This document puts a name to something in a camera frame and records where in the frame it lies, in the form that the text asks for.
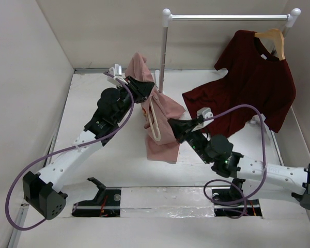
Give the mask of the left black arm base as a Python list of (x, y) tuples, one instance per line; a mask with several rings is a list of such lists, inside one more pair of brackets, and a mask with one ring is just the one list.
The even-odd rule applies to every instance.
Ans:
[(108, 188), (94, 177), (87, 179), (96, 185), (98, 191), (93, 199), (75, 203), (72, 216), (78, 218), (120, 217), (121, 188)]

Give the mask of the cream plastic hanger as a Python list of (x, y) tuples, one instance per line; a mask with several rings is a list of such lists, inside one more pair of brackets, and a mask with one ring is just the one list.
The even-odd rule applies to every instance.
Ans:
[(148, 122), (151, 128), (153, 139), (156, 142), (159, 142), (161, 140), (161, 132), (160, 132), (157, 117), (154, 111), (152, 97), (153, 97), (153, 93), (151, 93), (150, 97), (148, 98), (150, 110), (149, 110), (149, 114), (147, 115), (147, 117), (148, 117)]

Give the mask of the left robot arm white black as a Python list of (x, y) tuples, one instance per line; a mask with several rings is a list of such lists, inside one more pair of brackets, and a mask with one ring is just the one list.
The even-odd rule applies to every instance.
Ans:
[(64, 209), (68, 195), (61, 190), (68, 178), (110, 141), (131, 107), (145, 102), (155, 86), (154, 82), (140, 82), (131, 76), (114, 81), (119, 85), (101, 93), (95, 113), (72, 149), (37, 173), (27, 172), (23, 177), (24, 199), (46, 220), (54, 219)]

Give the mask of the pink t shirt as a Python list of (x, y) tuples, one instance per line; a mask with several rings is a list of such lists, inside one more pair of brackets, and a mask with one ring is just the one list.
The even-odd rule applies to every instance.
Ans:
[(145, 138), (147, 159), (152, 161), (176, 163), (180, 145), (174, 137), (168, 120), (170, 118), (180, 118), (184, 114), (185, 109), (172, 98), (160, 93), (156, 86), (153, 88), (151, 93), (153, 93), (152, 101), (161, 132), (161, 140), (156, 142), (153, 139), (147, 117), (150, 110), (149, 99), (147, 99), (145, 102), (141, 103), (141, 108), (146, 121), (144, 129), (147, 133)]

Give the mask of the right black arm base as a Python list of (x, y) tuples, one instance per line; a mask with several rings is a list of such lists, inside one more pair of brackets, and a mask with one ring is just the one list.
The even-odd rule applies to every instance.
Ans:
[[(241, 198), (241, 194), (233, 186), (227, 185), (214, 185), (211, 187), (212, 197), (214, 200), (220, 202), (229, 202), (238, 200)], [(260, 202), (258, 199), (248, 199), (246, 201), (247, 207), (243, 216), (259, 216), (262, 217), (262, 211)], [(244, 209), (244, 201), (233, 205), (220, 205), (214, 204), (214, 216), (215, 217), (228, 217), (230, 219), (236, 219)]]

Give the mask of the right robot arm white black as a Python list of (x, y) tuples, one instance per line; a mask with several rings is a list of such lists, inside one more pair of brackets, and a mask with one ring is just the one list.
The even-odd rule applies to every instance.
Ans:
[(187, 142), (204, 163), (211, 164), (220, 181), (232, 179), (230, 188), (215, 197), (215, 203), (237, 205), (248, 199), (278, 199), (310, 211), (310, 164), (307, 168), (264, 164), (234, 152), (233, 144), (222, 135), (207, 139), (196, 130), (201, 121), (171, 118), (168, 123), (176, 141)]

